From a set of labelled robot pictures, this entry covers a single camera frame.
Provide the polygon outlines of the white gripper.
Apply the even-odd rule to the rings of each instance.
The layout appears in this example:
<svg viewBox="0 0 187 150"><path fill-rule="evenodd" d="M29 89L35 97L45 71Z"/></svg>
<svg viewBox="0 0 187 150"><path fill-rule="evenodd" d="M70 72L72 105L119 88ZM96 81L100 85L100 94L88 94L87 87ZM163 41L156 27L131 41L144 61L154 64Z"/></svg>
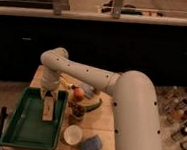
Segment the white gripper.
<svg viewBox="0 0 187 150"><path fill-rule="evenodd" d="M46 96L47 91L51 91L51 94L54 98L58 96L58 91L56 90L59 87L58 79L49 79L43 77L41 79L41 96Z"/></svg>

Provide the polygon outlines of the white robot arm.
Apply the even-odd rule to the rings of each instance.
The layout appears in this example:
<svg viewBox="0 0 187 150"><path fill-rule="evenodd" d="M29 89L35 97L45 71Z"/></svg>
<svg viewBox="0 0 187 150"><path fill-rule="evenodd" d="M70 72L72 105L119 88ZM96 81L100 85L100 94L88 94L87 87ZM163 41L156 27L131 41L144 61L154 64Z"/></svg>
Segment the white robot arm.
<svg viewBox="0 0 187 150"><path fill-rule="evenodd" d="M44 51L40 61L44 65L43 92L55 90L65 72L111 96L115 150L163 150L156 90L144 73L130 70L118 74L76 63L64 48Z"/></svg>

